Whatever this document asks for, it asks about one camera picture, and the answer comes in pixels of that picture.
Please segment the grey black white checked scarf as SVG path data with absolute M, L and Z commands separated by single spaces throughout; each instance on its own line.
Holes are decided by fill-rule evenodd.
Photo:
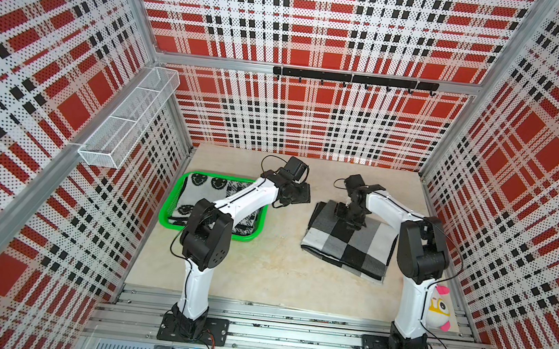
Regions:
M 369 217 L 365 227 L 352 229 L 335 214 L 333 200 L 316 204 L 300 248 L 355 276 L 382 284 L 395 250 L 395 230 Z

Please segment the green plastic basket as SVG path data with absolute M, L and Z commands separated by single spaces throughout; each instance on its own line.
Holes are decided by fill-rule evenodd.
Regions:
M 159 223 L 168 229 L 182 230 L 192 209 L 200 199 L 216 201 L 226 199 L 254 183 L 253 179 L 224 174 L 190 172 L 182 175 L 164 202 Z M 233 227 L 232 239 L 239 242 L 254 240 L 263 231 L 267 207 L 255 211 Z

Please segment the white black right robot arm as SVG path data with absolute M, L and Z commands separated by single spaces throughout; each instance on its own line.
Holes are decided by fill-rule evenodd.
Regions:
M 339 216 L 354 229 L 375 214 L 398 230 L 397 263 L 403 275 L 402 298 L 388 337 L 389 349 L 427 349 L 427 311 L 447 269 L 446 234 L 436 217 L 425 217 L 394 199 L 381 185 L 352 175 L 344 179 L 350 203 Z

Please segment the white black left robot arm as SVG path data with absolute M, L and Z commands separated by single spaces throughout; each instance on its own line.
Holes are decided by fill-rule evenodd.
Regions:
M 250 186 L 225 199 L 196 203 L 180 237 L 185 277 L 173 307 L 175 317 L 195 323 L 207 316 L 214 269 L 229 252 L 236 223 L 269 205 L 282 209 L 309 203 L 308 171 L 306 165 L 287 165 L 263 172 Z

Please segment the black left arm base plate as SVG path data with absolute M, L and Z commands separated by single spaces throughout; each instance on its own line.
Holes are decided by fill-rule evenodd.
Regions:
M 226 319 L 203 317 L 190 321 L 187 317 L 166 313 L 156 333 L 157 340 L 204 343 L 209 346 L 223 347 L 228 337 L 229 325 Z

